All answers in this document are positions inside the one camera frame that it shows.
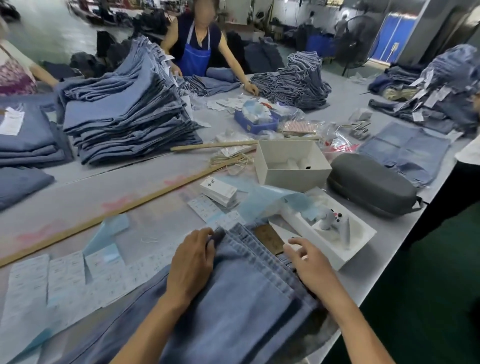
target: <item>standing fan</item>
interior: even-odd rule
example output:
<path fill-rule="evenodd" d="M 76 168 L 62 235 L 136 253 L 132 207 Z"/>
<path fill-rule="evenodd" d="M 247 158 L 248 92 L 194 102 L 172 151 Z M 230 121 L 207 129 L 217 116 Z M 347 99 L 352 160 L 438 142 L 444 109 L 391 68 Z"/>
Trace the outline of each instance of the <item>standing fan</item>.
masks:
<path fill-rule="evenodd" d="M 342 76 L 347 69 L 365 64 L 370 51 L 378 45 L 379 30 L 379 23 L 367 15 L 356 16 L 347 22 L 344 34 L 335 39 L 335 61 L 344 67 Z"/>

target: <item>blue apron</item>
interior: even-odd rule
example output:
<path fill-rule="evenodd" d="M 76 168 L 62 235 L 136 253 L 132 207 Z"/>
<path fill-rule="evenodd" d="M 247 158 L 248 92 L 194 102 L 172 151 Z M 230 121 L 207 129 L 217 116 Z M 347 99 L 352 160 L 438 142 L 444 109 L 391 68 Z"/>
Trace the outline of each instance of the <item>blue apron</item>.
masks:
<path fill-rule="evenodd" d="M 187 43 L 185 44 L 185 50 L 183 51 L 183 57 L 177 63 L 184 76 L 205 76 L 207 70 L 208 61 L 210 60 L 210 28 L 207 30 L 208 36 L 208 50 L 195 49 L 190 45 L 192 39 L 193 27 L 195 23 L 192 23 L 190 32 L 188 33 Z"/>

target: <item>black case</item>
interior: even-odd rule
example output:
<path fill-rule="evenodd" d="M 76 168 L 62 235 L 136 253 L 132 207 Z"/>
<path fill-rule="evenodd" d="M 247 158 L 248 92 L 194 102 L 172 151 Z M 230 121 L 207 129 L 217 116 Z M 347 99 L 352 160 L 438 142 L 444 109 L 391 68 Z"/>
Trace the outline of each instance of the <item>black case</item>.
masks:
<path fill-rule="evenodd" d="M 354 153 L 344 153 L 331 163 L 329 187 L 372 213 L 397 217 L 423 208 L 416 188 L 373 159 Z"/>

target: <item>black sleeveless top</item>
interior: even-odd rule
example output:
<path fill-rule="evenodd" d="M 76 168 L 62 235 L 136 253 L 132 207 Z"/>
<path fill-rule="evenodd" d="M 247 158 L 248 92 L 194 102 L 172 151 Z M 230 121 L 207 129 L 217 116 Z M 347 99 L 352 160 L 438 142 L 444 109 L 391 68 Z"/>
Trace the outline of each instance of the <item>black sleeveless top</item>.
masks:
<path fill-rule="evenodd" d="M 179 37 L 170 50 L 170 54 L 175 57 L 175 60 L 179 61 L 183 56 L 185 44 L 187 44 L 188 33 L 190 32 L 190 27 L 193 23 L 193 14 L 184 12 L 177 17 L 177 21 L 179 26 Z M 222 31 L 216 23 L 211 23 L 208 28 L 210 30 L 210 49 L 214 51 L 218 49 L 222 37 Z M 192 39 L 190 40 L 190 46 L 195 49 L 208 50 L 208 35 L 205 36 L 202 44 L 199 45 L 194 29 Z"/>

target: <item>white product box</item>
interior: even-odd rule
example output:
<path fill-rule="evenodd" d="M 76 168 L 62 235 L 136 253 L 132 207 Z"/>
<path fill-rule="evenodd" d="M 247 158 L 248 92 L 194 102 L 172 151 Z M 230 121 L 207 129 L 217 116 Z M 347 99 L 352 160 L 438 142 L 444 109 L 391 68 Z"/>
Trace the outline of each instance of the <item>white product box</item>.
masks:
<path fill-rule="evenodd" d="M 323 187 L 332 167 L 312 140 L 259 140 L 255 170 L 260 184 L 305 192 Z"/>
<path fill-rule="evenodd" d="M 336 230 L 332 228 L 329 230 L 314 229 L 300 213 L 292 210 L 289 206 L 285 205 L 280 214 L 298 234 L 310 240 L 325 254 L 335 270 L 339 270 L 374 237 L 377 231 L 320 188 L 314 188 L 308 191 L 306 195 L 312 198 L 316 205 L 324 205 L 343 216 L 348 216 L 350 221 L 350 244 L 348 248 L 345 247 Z"/>

